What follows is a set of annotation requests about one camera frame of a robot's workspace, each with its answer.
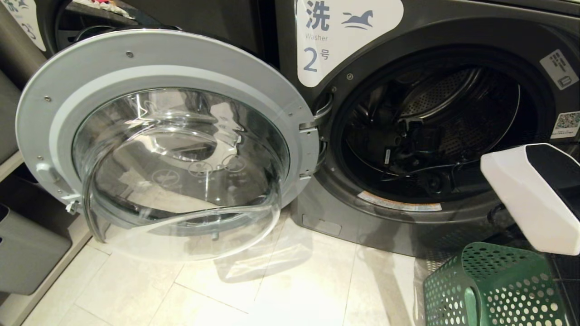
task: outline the washing machine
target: washing machine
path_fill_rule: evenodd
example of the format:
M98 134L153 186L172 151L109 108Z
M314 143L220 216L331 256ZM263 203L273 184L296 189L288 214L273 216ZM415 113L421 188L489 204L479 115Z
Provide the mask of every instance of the washing machine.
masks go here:
M276 2L280 69L317 117L303 227L445 258L513 221L482 154L547 142L578 157L580 4Z
M272 4L3 1L48 58L17 111L29 170L127 255L212 259L260 241L320 145L268 59Z

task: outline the washer number label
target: washer number label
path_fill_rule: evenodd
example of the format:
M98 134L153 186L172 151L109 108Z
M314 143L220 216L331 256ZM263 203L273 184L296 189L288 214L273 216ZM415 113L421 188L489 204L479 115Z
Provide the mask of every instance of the washer number label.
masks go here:
M46 51L36 16L36 3L34 0L0 0L6 10L14 17L20 28L32 40L40 50Z
M403 19L401 0L295 0L298 79L315 87Z
M550 53L547 57L540 60L540 64L560 90L566 89L578 82L578 75L560 50L555 50Z

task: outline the beige floor tile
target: beige floor tile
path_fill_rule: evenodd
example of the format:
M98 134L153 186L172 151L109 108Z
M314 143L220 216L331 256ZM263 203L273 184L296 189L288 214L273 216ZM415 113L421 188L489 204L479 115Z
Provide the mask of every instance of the beige floor tile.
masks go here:
M150 326L231 326L241 324L245 317L235 308L173 284Z
M113 250L111 249L111 247L109 247L108 244L102 244L102 243L96 241L94 237L91 237L89 242L87 242L86 244L93 247L94 249L100 250L108 255L111 255L111 253L113 252Z
M256 298L287 217L288 210L284 210L274 230L249 249L225 258L186 264L176 283L247 311Z
M345 326L424 325L422 269L415 258L357 246Z
M342 325L355 248L286 220L248 325Z
M92 247L83 248L36 305L23 325L58 325L108 258L108 255Z
M105 321L73 305L61 320L59 326L110 326Z
M113 253L76 303L114 326L145 326L182 266Z

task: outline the door glass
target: door glass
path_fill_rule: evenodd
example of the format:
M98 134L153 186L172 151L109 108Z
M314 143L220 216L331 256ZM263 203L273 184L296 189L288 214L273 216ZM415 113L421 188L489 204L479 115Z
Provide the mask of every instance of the door glass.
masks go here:
M151 89L97 108L72 157L97 239L130 255L197 260L238 252L280 214L288 149L258 111L195 89Z

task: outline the number 2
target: number 2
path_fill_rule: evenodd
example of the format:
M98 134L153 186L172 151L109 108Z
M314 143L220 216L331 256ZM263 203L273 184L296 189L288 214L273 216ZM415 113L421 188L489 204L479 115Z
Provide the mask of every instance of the number 2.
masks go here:
M306 65L306 67L304 67L304 70L306 70L306 71L314 71L314 72L316 72L316 71L318 71L318 70L316 70L316 69L314 69L314 68L310 68L310 67L311 67L311 66L314 64L314 62L316 61L316 57L317 57L316 50L314 50L313 48L306 48L306 49L304 49L304 52L308 52L308 51L311 51L311 52L312 52L312 61L310 61L310 62L309 62L307 65Z

